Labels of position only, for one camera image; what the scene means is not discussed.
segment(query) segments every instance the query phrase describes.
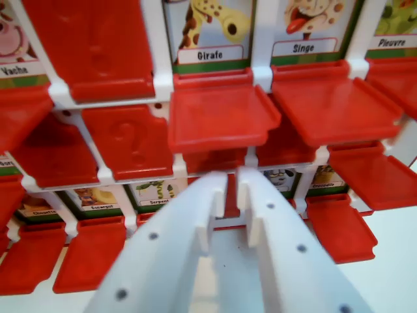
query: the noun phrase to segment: white plastic frame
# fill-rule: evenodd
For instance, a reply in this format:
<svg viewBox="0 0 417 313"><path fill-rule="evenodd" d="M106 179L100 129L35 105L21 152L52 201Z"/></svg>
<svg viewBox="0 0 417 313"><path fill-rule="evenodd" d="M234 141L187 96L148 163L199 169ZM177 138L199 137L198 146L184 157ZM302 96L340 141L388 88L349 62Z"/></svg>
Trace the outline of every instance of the white plastic frame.
<svg viewBox="0 0 417 313"><path fill-rule="evenodd" d="M365 60L369 44L375 34L386 0L365 0L345 56L350 65L349 78L365 79L369 63Z"/></svg>
<svg viewBox="0 0 417 313"><path fill-rule="evenodd" d="M315 172L319 166L327 164L329 157L330 153L328 152L327 146L323 145L316 150L315 160L312 164L296 167L296 171L302 173L302 176L298 182L293 199L297 213L300 213L303 218L307 218L306 196L313 182Z"/></svg>
<svg viewBox="0 0 417 313"><path fill-rule="evenodd" d="M102 186L100 189L103 191L110 191L114 195L124 216L124 227L126 227L127 235L128 237L133 235L133 233L137 230L136 212L123 186Z"/></svg>
<svg viewBox="0 0 417 313"><path fill-rule="evenodd" d="M251 69L253 84L259 84L266 93L271 93L273 75L270 65L278 7L282 2L283 0L257 0L256 4Z"/></svg>
<svg viewBox="0 0 417 313"><path fill-rule="evenodd" d="M78 220L72 214L70 209L63 203L63 201L54 192L39 192L36 194L29 193L34 198L42 198L55 210L55 212L65 222L65 233L68 235L68 239L74 238L77 234ZM14 216L7 222L7 237L17 242L20 240L19 229L23 223L18 221Z"/></svg>
<svg viewBox="0 0 417 313"><path fill-rule="evenodd" d="M417 122L404 115L400 125L400 133L395 138L382 141L386 149L384 154L410 166L417 157Z"/></svg>

